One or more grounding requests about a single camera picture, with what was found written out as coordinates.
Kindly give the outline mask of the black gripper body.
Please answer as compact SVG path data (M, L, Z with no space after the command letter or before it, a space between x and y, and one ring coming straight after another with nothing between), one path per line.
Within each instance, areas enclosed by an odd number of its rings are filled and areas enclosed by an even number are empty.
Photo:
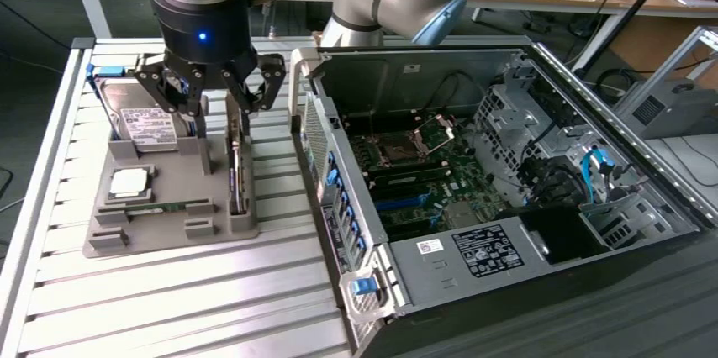
M253 66L257 53L249 36L249 0L196 4L150 0L165 42L165 64Z

